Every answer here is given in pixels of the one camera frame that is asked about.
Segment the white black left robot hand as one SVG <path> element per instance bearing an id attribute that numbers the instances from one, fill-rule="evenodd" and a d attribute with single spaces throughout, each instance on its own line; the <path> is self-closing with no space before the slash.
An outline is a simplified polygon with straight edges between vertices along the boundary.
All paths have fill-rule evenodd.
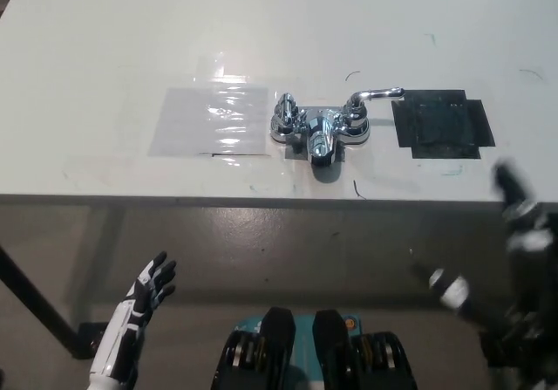
<path id="1" fill-rule="evenodd" d="M 176 262 L 162 251 L 134 279 L 99 343 L 89 372 L 90 390 L 134 388 L 146 328 L 156 309 L 175 291 L 175 268 Z"/>

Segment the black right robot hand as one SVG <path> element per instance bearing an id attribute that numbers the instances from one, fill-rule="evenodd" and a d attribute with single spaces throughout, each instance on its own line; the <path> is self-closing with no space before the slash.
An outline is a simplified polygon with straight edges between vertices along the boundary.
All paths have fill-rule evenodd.
<path id="1" fill-rule="evenodd" d="M 511 161 L 497 161 L 493 181 L 502 199 L 504 251 L 514 301 L 506 311 L 473 295 L 461 275 L 411 256 L 412 272 L 442 306 L 511 352 L 557 355 L 557 236 Z"/>

